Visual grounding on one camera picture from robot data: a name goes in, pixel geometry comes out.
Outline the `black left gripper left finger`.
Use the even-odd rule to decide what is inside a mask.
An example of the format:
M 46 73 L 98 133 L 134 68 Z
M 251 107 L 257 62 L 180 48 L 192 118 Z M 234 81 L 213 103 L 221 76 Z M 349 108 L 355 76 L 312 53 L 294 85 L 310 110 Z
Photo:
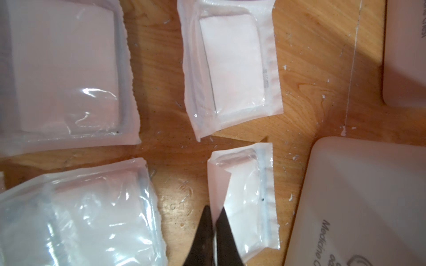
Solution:
M 210 206 L 205 206 L 183 266 L 213 266 L 214 228 Z

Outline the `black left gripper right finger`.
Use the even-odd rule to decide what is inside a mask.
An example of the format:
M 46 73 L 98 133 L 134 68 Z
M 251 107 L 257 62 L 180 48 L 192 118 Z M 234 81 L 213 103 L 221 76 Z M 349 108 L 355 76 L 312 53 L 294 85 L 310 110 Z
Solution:
M 222 209 L 215 226 L 217 265 L 244 266 L 235 244 L 225 208 Z

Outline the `white gauze packet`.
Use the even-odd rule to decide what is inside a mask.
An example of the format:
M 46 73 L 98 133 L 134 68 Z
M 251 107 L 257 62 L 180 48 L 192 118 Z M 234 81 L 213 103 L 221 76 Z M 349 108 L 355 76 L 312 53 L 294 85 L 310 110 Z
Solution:
M 184 103 L 197 140 L 282 114 L 274 1 L 178 1 Z
M 265 248 L 280 249 L 271 143 L 214 151 L 207 180 L 212 219 L 226 211 L 244 263 Z
M 1 193 L 3 266 L 166 266 L 143 158 L 44 174 Z
M 137 145 L 119 1 L 1 2 L 1 156 Z

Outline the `grey first aid box orange handle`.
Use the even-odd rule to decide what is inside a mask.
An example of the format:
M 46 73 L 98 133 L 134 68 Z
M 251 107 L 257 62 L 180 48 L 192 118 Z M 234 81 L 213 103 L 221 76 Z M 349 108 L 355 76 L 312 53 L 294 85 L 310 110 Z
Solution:
M 425 263 L 425 148 L 319 139 L 309 158 L 285 264 Z

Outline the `pink first aid box white handle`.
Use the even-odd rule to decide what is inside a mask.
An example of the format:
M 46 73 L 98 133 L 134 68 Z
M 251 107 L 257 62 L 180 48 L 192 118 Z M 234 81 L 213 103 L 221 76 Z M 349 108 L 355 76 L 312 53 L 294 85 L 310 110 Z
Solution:
M 389 106 L 426 106 L 426 2 L 387 1 L 383 99 Z

